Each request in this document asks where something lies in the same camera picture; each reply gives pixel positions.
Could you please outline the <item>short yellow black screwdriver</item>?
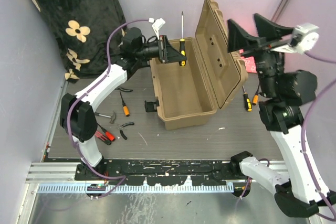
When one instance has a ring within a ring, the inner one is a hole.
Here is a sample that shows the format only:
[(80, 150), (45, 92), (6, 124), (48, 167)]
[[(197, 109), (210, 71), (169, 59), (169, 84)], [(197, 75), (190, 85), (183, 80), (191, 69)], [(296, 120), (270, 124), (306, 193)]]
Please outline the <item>short yellow black screwdriver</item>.
[(243, 90), (244, 108), (247, 112), (250, 112), (252, 111), (251, 101), (249, 99), (248, 93), (246, 92), (244, 86), (242, 86), (242, 90)]

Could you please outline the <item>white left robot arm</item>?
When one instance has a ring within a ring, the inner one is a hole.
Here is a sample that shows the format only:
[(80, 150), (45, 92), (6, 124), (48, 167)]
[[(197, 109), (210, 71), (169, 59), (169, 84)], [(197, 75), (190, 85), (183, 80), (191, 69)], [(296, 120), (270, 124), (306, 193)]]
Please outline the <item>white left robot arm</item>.
[(183, 45), (175, 49), (166, 35), (144, 40), (141, 30), (135, 27), (126, 30), (120, 50), (96, 80), (75, 95), (65, 94), (61, 101), (60, 125), (78, 149), (81, 160), (88, 166), (86, 173), (93, 180), (105, 174), (103, 156), (95, 140), (98, 128), (95, 112), (100, 103), (153, 58), (160, 63), (177, 62), (181, 67), (187, 61)]

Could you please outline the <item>tan plastic tool case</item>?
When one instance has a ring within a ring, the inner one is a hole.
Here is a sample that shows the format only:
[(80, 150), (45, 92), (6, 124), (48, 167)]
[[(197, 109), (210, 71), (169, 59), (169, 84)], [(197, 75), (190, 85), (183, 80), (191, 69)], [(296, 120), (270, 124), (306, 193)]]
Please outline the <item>tan plastic tool case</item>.
[(248, 79), (238, 51), (228, 53), (228, 31), (215, 0), (204, 0), (194, 37), (185, 39), (187, 62), (150, 61), (158, 117), (167, 130), (203, 125), (225, 109)]

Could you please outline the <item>long yellow black screwdriver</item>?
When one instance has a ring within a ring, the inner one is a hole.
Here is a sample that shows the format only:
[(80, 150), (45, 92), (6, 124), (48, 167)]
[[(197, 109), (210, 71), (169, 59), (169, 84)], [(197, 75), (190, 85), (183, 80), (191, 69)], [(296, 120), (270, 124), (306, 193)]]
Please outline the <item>long yellow black screwdriver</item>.
[(184, 29), (184, 12), (181, 12), (181, 39), (180, 39), (180, 53), (185, 56), (185, 39), (183, 36)]

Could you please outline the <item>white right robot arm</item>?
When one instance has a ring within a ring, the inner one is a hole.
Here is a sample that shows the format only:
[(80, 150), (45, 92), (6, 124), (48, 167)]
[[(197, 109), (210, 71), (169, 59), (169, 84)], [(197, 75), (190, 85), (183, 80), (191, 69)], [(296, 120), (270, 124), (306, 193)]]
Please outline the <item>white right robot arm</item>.
[(279, 209), (288, 217), (309, 218), (320, 207), (332, 208), (335, 192), (321, 178), (306, 137), (307, 116), (301, 106), (315, 105), (317, 77), (306, 70), (285, 71), (286, 54), (305, 54), (319, 39), (318, 27), (305, 23), (295, 27), (276, 24), (254, 14), (257, 36), (250, 35), (234, 20), (227, 21), (228, 51), (253, 57), (261, 95), (259, 116), (275, 140), (287, 167), (282, 176), (244, 151), (230, 160), (233, 177), (254, 179), (267, 189)]

